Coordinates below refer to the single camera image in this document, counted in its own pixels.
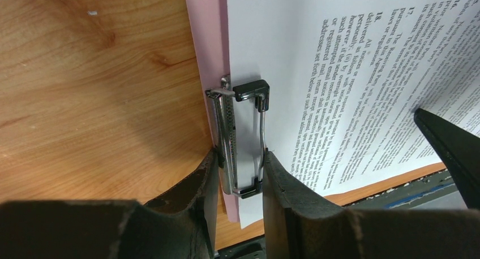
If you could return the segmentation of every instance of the black clip handle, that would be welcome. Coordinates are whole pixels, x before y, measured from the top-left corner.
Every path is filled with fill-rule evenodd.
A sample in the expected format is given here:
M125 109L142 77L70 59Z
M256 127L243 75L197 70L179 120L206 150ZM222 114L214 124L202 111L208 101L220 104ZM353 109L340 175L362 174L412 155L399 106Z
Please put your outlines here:
M245 189L240 190L238 193L240 195L240 198L250 198L253 195L257 195L262 193L262 181L258 179L258 177L255 177L254 179L254 185Z
M237 85L232 90L235 92L235 100L237 102L255 98L255 108L258 109L258 112L261 113L268 110L270 86L265 80Z

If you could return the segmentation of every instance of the white paper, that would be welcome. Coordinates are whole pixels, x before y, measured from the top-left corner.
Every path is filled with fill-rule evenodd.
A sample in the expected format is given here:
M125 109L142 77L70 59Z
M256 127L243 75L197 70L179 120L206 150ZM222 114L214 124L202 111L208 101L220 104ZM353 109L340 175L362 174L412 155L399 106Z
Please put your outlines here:
M270 84L267 145L318 194L440 162L418 107L479 134L477 0L227 1L233 85ZM260 154L251 103L235 104L235 123L248 186ZM239 201L242 227L262 218L261 202Z

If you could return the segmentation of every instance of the binder clip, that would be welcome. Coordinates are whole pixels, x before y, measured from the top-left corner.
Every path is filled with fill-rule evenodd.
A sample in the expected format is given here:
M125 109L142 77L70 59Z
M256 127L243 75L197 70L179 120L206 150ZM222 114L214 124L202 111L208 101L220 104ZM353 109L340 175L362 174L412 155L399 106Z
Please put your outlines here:
M232 88L230 76L221 80L221 88L205 91L207 106L212 125L214 147L218 153L218 168L222 189L226 194L248 198L262 192L263 162L267 147L265 145L265 112L268 110L270 86L265 80L257 80ZM240 189L237 179L237 148L233 99L242 102L255 99L255 108L260 113L260 148L262 149L258 175L254 184Z

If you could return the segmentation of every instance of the binder clip handle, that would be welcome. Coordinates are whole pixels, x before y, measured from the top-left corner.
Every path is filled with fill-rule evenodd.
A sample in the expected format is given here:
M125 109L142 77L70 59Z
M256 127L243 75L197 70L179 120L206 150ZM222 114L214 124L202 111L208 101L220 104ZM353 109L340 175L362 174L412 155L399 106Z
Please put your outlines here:
M265 80L257 80L243 85L233 87L235 92L235 100L241 102L251 98L255 98L255 108L259 113L268 110L268 99L270 86Z

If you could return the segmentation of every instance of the pink folder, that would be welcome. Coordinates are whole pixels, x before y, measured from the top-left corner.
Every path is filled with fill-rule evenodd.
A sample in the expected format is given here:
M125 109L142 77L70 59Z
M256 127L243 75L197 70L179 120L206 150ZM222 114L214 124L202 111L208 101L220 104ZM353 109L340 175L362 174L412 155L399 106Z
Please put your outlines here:
M219 87L230 73L226 0L186 1L202 90ZM239 222L237 197L223 195L228 220Z

